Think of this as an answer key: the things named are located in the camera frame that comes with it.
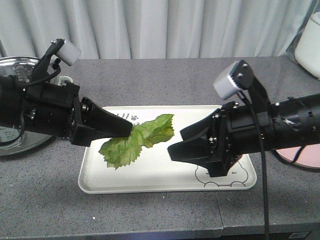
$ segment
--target lettuce leaf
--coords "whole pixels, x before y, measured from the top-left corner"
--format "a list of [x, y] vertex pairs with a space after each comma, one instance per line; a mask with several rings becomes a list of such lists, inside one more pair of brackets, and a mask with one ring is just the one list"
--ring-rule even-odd
[[114, 137], [105, 142], [99, 153], [104, 156], [108, 168], [118, 169], [134, 162], [142, 147], [166, 142], [174, 136], [173, 114], [162, 114], [152, 121], [134, 125], [128, 137]]

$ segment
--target screw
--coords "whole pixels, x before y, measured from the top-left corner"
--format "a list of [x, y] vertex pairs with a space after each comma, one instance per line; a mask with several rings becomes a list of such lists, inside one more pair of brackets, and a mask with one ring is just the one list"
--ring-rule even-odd
[[238, 103], [238, 102], [235, 102], [232, 108], [233, 108], [233, 109], [237, 109], [238, 107], [239, 107], [239, 103]]
[[89, 107], [82, 103], [81, 110], [82, 110], [82, 112], [88, 112], [89, 111]]

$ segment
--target gray curtain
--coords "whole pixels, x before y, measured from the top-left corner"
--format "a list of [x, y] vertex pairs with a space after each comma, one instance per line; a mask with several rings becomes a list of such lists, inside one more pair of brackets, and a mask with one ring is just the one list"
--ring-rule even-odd
[[83, 59], [280, 56], [313, 2], [0, 0], [0, 52], [41, 57], [63, 38]]

